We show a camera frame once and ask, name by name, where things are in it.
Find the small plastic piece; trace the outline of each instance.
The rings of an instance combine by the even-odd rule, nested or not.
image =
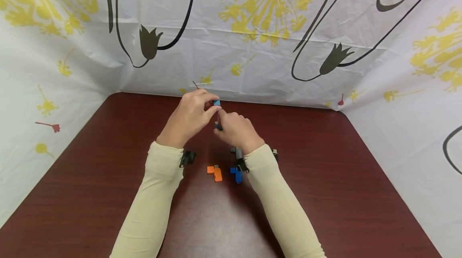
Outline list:
[[[186,165],[194,163],[195,157],[196,157],[195,152],[191,152],[191,151],[184,152],[180,160],[180,168],[184,168]]]
[[[218,124],[218,122],[215,122],[215,128],[218,129],[219,131],[223,130],[223,128]]]
[[[235,180],[237,184],[241,184],[242,182],[242,172],[237,170],[235,167],[230,168],[231,174],[235,174]]]
[[[276,162],[279,162],[278,150],[273,149],[273,155],[274,155],[274,158],[276,159]]]
[[[213,169],[213,179],[215,180],[215,182],[222,182],[223,179],[222,179],[222,176],[221,176],[221,169],[220,168],[215,168]]]

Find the yellow dandelion pattern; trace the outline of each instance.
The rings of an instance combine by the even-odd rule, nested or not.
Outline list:
[[[82,22],[98,12],[96,0],[0,0],[13,27],[33,26],[42,34],[67,37],[83,33]]]
[[[413,75],[438,77],[449,84],[445,91],[456,92],[462,86],[462,8],[451,8],[428,29],[431,35],[413,42],[418,50],[409,61],[415,68]]]
[[[35,146],[35,151],[37,152],[37,154],[47,154],[53,159],[55,158],[55,156],[48,152],[47,146],[43,143],[37,144],[37,146]]]
[[[201,79],[199,81],[199,84],[202,84],[202,85],[210,85],[212,84],[212,73],[213,73],[213,70],[215,70],[215,68],[212,68],[212,70],[210,70],[210,73],[208,76],[201,76]]]
[[[403,97],[405,95],[413,95],[416,93],[420,93],[422,91],[423,90],[419,90],[419,91],[414,91],[414,92],[407,93],[407,94],[399,94],[399,91],[386,91],[385,93],[383,93],[383,98],[387,101],[387,103],[389,103],[390,101],[394,101],[396,97]]]
[[[66,58],[64,58],[64,61],[62,60],[58,61],[58,70],[61,73],[61,75],[65,77],[69,77],[70,75],[72,75],[72,72],[69,69],[69,66],[67,66],[67,59],[69,58],[69,56],[72,54],[73,51],[74,49],[72,49],[70,52],[67,53]]]
[[[244,64],[241,64],[241,63],[233,64],[231,66],[231,74],[233,74],[234,76],[239,76],[242,73],[243,67],[245,67],[251,60],[253,60],[253,58],[255,58],[256,55],[257,54],[254,54]]]
[[[351,101],[354,103],[356,100],[358,100],[358,96],[361,95],[366,89],[362,90],[359,93],[356,93],[356,90],[351,91],[351,94],[349,95],[349,98]]]
[[[219,13],[224,22],[232,20],[231,31],[244,35],[244,42],[259,40],[270,42],[271,47],[278,44],[279,38],[287,39],[292,32],[299,31],[306,18],[312,0],[230,0]]]
[[[37,106],[37,110],[39,110],[44,117],[48,117],[49,115],[51,115],[51,111],[59,109],[59,107],[55,106],[55,104],[52,101],[48,100],[45,97],[45,94],[43,94],[43,91],[40,85],[38,85],[38,90],[40,91],[40,94],[42,95],[43,103],[42,105]]]

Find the white backdrop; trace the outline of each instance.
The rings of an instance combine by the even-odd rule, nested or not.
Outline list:
[[[344,111],[438,251],[462,255],[462,0],[0,0],[0,15],[0,226],[108,95],[195,81]]]

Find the arm sleeve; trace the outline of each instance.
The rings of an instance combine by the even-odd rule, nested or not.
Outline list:
[[[182,149],[152,143],[143,182],[110,258],[157,257],[167,230],[173,194],[183,178],[183,170],[179,168],[182,154]]]
[[[313,226],[282,177],[270,147],[263,145],[244,160],[250,170],[250,184],[286,258],[325,258]]]

